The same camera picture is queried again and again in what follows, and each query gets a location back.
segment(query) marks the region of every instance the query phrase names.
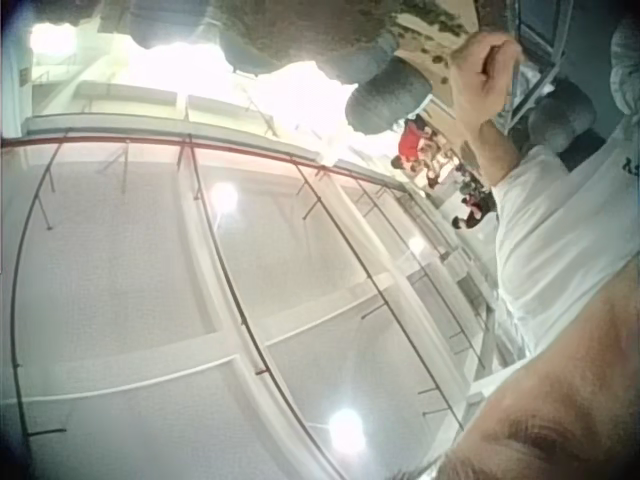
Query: ceiling light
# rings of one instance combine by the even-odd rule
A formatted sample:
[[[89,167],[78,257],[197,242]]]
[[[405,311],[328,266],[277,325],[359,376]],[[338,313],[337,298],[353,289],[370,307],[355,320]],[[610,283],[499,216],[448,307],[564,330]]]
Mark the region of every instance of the ceiling light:
[[[413,237],[409,240],[409,250],[418,255],[425,247],[424,240],[420,237]]]
[[[333,448],[341,453],[354,455],[364,450],[362,420],[353,410],[344,409],[334,414],[329,420],[329,433]]]
[[[69,25],[34,25],[29,38],[31,50],[36,54],[66,56],[76,50],[76,29]]]
[[[213,207],[218,213],[229,213],[236,209],[238,204],[238,191],[231,183],[216,183],[209,193]]]

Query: red shirt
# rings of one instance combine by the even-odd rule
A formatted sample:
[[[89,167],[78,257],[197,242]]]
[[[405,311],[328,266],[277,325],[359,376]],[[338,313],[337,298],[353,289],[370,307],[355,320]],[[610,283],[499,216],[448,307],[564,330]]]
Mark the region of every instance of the red shirt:
[[[398,142],[398,153],[403,157],[418,158],[418,146],[421,139],[422,132],[413,122],[409,122],[407,128],[402,132],[400,142]]]

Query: white shirt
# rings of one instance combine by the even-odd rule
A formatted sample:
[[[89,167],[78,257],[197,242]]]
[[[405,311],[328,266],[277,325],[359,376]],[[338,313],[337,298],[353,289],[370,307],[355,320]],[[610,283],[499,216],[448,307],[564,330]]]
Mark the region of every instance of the white shirt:
[[[493,189],[500,293],[534,354],[640,250],[638,128],[625,119],[571,174],[536,147]]]

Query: fist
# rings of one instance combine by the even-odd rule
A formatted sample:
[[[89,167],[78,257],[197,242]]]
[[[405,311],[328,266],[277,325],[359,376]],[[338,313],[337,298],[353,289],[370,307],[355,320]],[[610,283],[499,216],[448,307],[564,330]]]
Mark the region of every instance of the fist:
[[[506,33],[473,34],[451,54],[453,108],[464,130],[477,132],[504,109],[522,60],[522,48]]]

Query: skin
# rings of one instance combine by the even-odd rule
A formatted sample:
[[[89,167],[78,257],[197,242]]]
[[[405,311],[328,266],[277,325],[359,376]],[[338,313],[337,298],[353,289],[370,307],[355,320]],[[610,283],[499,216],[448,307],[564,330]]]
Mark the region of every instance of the skin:
[[[504,34],[472,36],[453,56],[458,120],[491,185],[520,161],[489,121],[504,106],[520,58],[520,47]],[[487,478],[615,478],[640,454],[639,280],[636,257],[496,390],[448,461],[470,463]]]

